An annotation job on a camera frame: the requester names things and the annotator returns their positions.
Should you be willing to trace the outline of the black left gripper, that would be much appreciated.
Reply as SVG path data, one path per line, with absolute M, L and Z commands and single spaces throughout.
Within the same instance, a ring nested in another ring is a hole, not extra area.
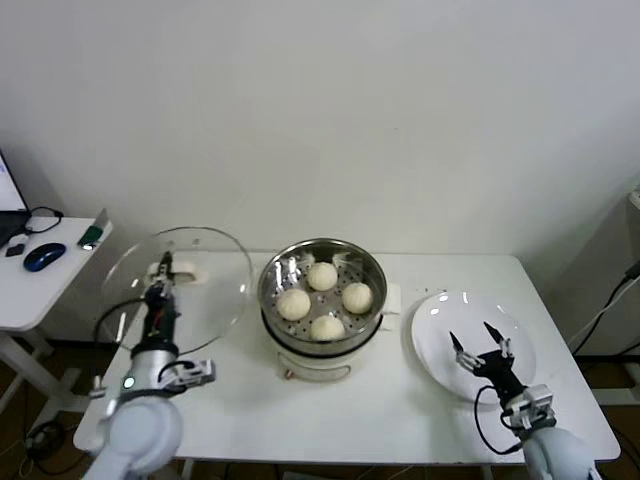
M 142 347 L 146 349 L 178 349 L 174 336 L 179 313 L 174 298 L 163 297 L 170 296 L 173 288 L 172 265 L 173 255 L 164 253 L 160 261 L 160 275 L 149 277 L 148 296 L 145 298 L 147 313 L 142 329 Z

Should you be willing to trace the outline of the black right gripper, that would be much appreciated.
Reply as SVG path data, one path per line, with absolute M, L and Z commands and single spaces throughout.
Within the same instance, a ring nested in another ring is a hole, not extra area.
M 476 377 L 488 379 L 500 400 L 511 400 L 525 391 L 525 386 L 512 370 L 515 357 L 511 348 L 511 339 L 505 338 L 497 328 L 488 322 L 484 322 L 484 326 L 498 345 L 498 349 L 477 357 L 466 352 L 456 335 L 449 332 L 455 352 L 455 361 L 460 367 L 473 373 Z

